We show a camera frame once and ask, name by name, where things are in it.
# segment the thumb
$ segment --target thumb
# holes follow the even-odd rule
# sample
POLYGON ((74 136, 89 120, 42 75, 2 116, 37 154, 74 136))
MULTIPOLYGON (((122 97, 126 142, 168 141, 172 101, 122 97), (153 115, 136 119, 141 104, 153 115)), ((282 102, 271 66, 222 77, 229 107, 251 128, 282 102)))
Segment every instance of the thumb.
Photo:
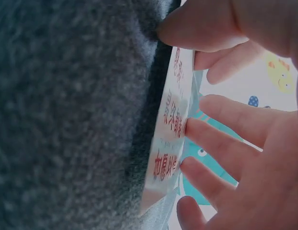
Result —
POLYGON ((187 0, 158 27, 159 38, 171 46, 215 52, 248 39, 236 26, 227 0, 187 0))

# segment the finger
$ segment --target finger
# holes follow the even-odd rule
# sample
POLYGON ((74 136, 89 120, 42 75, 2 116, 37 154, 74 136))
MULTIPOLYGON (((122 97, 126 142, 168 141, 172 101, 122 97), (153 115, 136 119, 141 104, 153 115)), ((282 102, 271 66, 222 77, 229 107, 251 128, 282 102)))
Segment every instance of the finger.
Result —
POLYGON ((209 117, 259 148, 263 148, 276 119, 284 115, 282 111, 256 108, 217 95, 205 96, 199 106, 209 117))
POLYGON ((197 204, 190 196, 181 198, 177 205, 179 224, 182 230, 203 230, 206 220, 197 204))
POLYGON ((216 210, 235 190, 233 185, 222 180, 193 157, 183 160, 180 168, 189 182, 206 197, 216 210))
POLYGON ((245 166, 260 154, 255 148, 200 120, 188 119, 185 135, 208 152, 237 181, 240 181, 245 166))
POLYGON ((218 60, 232 52, 234 48, 223 49, 213 53, 195 52, 194 69, 210 69, 218 60))
POLYGON ((248 41, 237 29, 228 1, 188 0, 172 12, 157 30, 171 46, 215 52, 248 41))
POLYGON ((264 51, 264 48, 252 41, 236 46, 228 55, 220 58, 211 66, 206 76, 208 82, 217 84, 230 78, 259 58, 264 51))

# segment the gray fabric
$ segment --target gray fabric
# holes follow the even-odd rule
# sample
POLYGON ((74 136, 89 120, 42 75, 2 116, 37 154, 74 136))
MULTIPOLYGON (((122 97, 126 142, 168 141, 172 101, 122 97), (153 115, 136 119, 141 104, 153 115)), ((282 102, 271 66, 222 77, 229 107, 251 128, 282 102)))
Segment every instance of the gray fabric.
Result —
POLYGON ((0 0, 0 230, 141 228, 171 2, 0 0))

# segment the teal cartoon animal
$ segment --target teal cartoon animal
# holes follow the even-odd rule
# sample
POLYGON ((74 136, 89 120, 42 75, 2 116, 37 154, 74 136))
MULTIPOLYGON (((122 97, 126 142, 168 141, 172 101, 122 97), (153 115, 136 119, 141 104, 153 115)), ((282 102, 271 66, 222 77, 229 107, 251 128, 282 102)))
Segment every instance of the teal cartoon animal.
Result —
MULTIPOLYGON (((225 132, 232 137, 243 141, 243 139, 236 134, 232 129, 227 126, 221 124, 220 122, 208 117, 202 111, 198 110, 194 118, 200 119, 213 127, 219 129, 222 132, 225 132)), ((189 139, 185 140, 185 146, 183 151, 182 158, 186 158, 189 156, 193 156, 200 160, 204 165, 209 167, 215 174, 219 175, 224 180, 229 183, 236 185, 237 181, 234 180, 210 155, 205 152, 203 148, 197 146, 189 139)), ((200 194, 198 190, 196 190, 189 181, 183 176, 183 174, 179 175, 179 194, 182 196, 192 196, 195 198, 199 205, 209 205, 209 202, 205 199, 205 197, 200 194)))

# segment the colorful printed pattern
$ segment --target colorful printed pattern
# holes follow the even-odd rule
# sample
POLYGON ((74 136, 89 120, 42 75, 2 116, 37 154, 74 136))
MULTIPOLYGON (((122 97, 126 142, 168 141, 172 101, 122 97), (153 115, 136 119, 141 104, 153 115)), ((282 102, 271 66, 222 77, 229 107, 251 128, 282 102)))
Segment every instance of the colorful printed pattern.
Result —
POLYGON ((259 106, 259 99, 257 96, 251 96, 248 102, 248 105, 258 107, 259 106))

